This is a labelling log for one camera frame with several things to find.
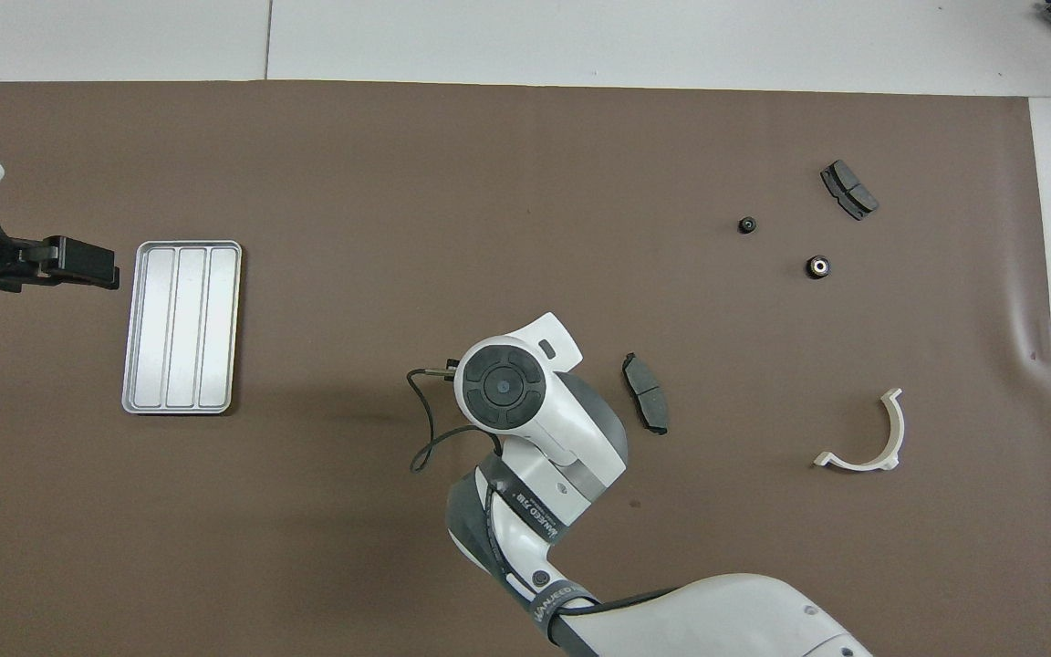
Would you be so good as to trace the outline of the white curved plastic bracket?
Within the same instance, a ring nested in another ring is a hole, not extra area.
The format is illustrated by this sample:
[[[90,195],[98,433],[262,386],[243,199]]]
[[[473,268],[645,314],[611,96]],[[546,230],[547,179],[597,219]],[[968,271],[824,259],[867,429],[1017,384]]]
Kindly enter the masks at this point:
[[[878,473],[879,471],[888,473],[897,469],[897,466],[900,465],[900,452],[906,433],[905,415],[900,406],[901,395],[901,388],[892,388],[879,398],[889,417],[889,435],[887,444],[875,457],[856,464],[842,459],[833,452],[822,452],[815,457],[812,465],[816,467],[836,467],[836,469],[847,471],[847,473]]]

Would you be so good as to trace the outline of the brown paper table mat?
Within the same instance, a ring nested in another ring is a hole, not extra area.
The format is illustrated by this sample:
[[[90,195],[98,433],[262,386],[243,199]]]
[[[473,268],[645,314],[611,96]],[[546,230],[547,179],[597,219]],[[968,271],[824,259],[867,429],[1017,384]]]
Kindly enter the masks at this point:
[[[834,161],[875,212],[839,207]],[[630,440],[552,550],[568,578],[612,601],[751,571],[877,657],[1051,657],[1025,99],[0,84],[0,162],[6,232],[96,243],[124,275],[0,292],[0,657],[558,657],[446,531],[491,444],[410,473],[404,379],[547,311]],[[243,249],[224,414],[121,407],[154,240]],[[812,465],[875,457],[892,388],[897,469]]]

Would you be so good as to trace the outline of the silver metal tray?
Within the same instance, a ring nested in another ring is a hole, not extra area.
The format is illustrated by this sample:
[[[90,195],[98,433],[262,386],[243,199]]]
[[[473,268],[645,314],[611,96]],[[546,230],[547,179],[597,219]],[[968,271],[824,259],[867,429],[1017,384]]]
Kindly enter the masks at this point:
[[[220,415],[234,397],[243,249],[231,240],[154,240],[135,253],[121,407]]]

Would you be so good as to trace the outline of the dark grey brake pad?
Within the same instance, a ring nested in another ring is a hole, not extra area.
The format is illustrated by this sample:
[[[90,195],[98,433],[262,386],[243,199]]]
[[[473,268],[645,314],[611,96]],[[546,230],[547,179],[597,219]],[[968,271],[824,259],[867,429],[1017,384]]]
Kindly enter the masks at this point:
[[[654,435],[667,435],[669,406],[654,371],[638,354],[631,352],[622,362],[622,374],[643,427]]]
[[[831,162],[820,176],[839,207],[852,219],[863,220],[879,209],[879,200],[845,162]]]

